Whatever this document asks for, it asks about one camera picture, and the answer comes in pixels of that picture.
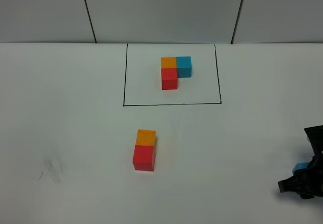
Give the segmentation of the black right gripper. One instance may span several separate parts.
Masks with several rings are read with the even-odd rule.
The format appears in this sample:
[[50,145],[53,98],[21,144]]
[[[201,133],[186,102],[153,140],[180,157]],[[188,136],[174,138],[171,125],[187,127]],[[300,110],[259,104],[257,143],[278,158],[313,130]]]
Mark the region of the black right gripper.
[[322,197],[322,125],[305,128],[308,141],[314,152],[312,161],[299,175],[278,182],[279,191],[300,193],[302,199]]

